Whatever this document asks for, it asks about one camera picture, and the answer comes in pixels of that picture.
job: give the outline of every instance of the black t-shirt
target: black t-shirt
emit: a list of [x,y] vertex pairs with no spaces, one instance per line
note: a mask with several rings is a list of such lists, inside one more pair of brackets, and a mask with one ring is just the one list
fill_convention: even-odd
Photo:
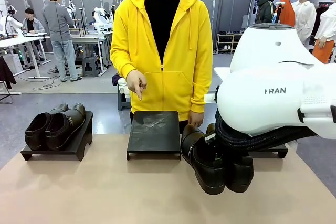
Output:
[[27,32],[29,33],[31,30],[34,30],[34,20],[30,21],[29,19],[27,19]]
[[179,2],[180,0],[145,0],[146,12],[151,22],[161,63]]

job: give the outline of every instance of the jacket pocket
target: jacket pocket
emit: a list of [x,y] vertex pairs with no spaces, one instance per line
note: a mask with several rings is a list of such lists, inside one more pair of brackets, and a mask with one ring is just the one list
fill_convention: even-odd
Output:
[[194,88],[182,72],[163,72],[164,110],[187,112],[191,108]]
[[147,88],[142,92],[142,101],[136,93],[131,94],[133,111],[161,111],[163,107],[163,87],[161,72],[149,72],[144,74]]

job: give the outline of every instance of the black pants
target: black pants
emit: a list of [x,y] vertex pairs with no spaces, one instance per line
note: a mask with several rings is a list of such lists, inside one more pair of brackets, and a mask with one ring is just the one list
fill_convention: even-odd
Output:
[[[130,112],[130,118],[131,118],[131,123],[133,122],[133,117],[134,114],[132,112]],[[187,121],[180,121],[179,123],[179,128],[180,128],[180,134],[182,134],[184,128],[188,125],[188,120]]]

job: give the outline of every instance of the hand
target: hand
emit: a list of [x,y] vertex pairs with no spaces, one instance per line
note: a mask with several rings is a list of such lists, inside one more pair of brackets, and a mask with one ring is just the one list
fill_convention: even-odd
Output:
[[204,113],[189,112],[188,124],[200,127],[203,123]]
[[324,48],[326,42],[327,42],[327,38],[325,38],[325,36],[323,36],[321,39],[319,39],[319,48],[320,49]]
[[138,95],[139,101],[141,101],[141,93],[147,87],[147,81],[145,76],[138,70],[134,69],[127,75],[126,83],[128,89],[136,93]]

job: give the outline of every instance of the man in gray sweater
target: man in gray sweater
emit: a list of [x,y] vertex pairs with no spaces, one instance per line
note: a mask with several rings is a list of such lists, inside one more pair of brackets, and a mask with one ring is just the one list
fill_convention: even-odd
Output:
[[75,50],[73,48],[69,26],[74,26],[67,9],[60,5],[60,0],[50,0],[51,3],[42,9],[43,18],[49,30],[54,56],[57,60],[59,76],[62,82],[67,81],[65,72],[65,58],[68,61],[70,81],[79,81],[82,78],[77,75],[75,66]]

